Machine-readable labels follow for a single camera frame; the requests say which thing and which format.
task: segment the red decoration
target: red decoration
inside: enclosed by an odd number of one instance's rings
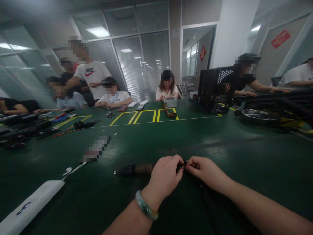
[[[205,54],[206,54],[206,51],[205,51],[205,48],[203,46],[201,52],[200,52],[200,60],[201,62],[203,61],[204,57],[205,57]]]
[[[278,36],[274,38],[273,41],[271,41],[271,44],[276,49],[281,44],[283,44],[288,38],[290,38],[290,34],[286,30],[284,30],[280,34],[278,34]]]

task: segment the bracelet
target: bracelet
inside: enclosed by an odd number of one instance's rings
[[[141,197],[141,190],[136,192],[136,201],[145,216],[147,216],[149,219],[152,219],[153,221],[158,219],[159,212],[155,212],[144,202],[143,198]]]

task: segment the phone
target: phone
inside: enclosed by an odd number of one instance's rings
[[[141,110],[143,110],[143,108],[144,108],[144,105],[139,105],[138,108],[136,109],[136,111],[141,111]]]

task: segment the fluorescent light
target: fluorescent light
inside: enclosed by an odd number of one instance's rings
[[[109,32],[106,31],[103,27],[97,27],[97,28],[90,28],[86,29],[89,33],[92,33],[93,35],[96,35],[99,38],[108,37]]]
[[[260,29],[261,26],[255,27],[254,29],[252,29],[251,31],[258,31]]]
[[[6,43],[0,43],[0,47],[2,48],[6,48],[6,49],[10,49],[10,50],[27,50],[30,49],[29,47],[22,47],[22,46],[18,46],[18,45],[12,45],[12,44],[6,44]]]
[[[129,49],[129,48],[127,48],[127,49],[122,49],[121,51],[124,52],[124,53],[126,53],[126,52],[131,52],[132,50]]]

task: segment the white power strip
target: white power strip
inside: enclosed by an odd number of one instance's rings
[[[1,223],[1,235],[18,235],[63,187],[63,180],[49,180],[41,185]]]

